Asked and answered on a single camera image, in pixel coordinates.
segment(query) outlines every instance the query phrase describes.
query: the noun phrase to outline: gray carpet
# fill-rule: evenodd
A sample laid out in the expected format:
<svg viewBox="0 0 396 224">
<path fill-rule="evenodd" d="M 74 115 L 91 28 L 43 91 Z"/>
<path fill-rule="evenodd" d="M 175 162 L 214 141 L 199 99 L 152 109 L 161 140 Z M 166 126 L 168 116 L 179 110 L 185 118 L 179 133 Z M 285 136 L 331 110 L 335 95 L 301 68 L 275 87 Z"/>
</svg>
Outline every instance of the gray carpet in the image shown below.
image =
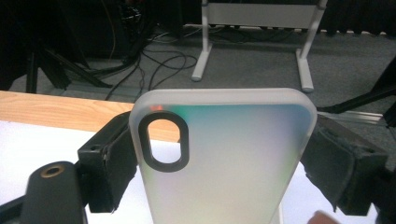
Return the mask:
<svg viewBox="0 0 396 224">
<path fill-rule="evenodd" d="M 300 48 L 305 34 L 286 31 L 242 30 L 253 35 L 249 42 L 238 44 L 232 42 L 245 41 L 246 35 L 240 32 L 226 34 L 218 32 L 212 35 L 215 42 L 211 51 L 205 74 L 200 82 L 191 81 L 193 68 L 180 71 L 158 86 L 157 89 L 205 89 L 205 88 L 293 88 L 301 90 L 298 76 L 295 49 Z M 153 42 L 146 49 L 178 50 L 196 58 L 201 52 L 200 34 L 190 35 L 173 42 L 170 36 L 156 39 L 170 41 L 164 44 Z M 147 55 L 160 62 L 175 56 L 172 53 L 146 52 Z M 308 55 L 315 91 L 307 96 L 316 106 L 334 105 L 368 92 L 378 80 L 387 65 L 396 54 L 396 41 L 385 35 L 353 35 L 338 34 L 328 37 L 321 33 L 316 36 Z M 147 90 L 149 79 L 158 64 L 145 56 L 141 57 L 140 67 L 145 71 Z M 114 65 L 117 61 L 92 60 L 97 68 Z M 173 60 L 167 65 L 180 67 L 182 59 Z M 109 84 L 118 83 L 132 68 L 115 76 L 104 78 Z M 161 68 L 154 83 L 171 75 L 175 70 Z M 139 72 L 133 74 L 116 89 L 110 100 L 119 102 L 134 102 L 139 92 Z M 12 91 L 24 91 L 25 78 L 15 81 Z M 90 84 L 74 80 L 67 90 L 56 90 L 48 79 L 39 74 L 38 93 L 71 96 L 78 98 L 104 100 L 108 89 L 95 88 Z M 394 102 L 395 97 L 389 97 L 369 105 L 355 109 L 369 113 L 384 113 Z M 374 144 L 390 152 L 388 167 L 396 166 L 396 144 L 390 130 L 385 126 L 361 123 L 341 122 L 343 125 L 369 139 Z"/>
</svg>

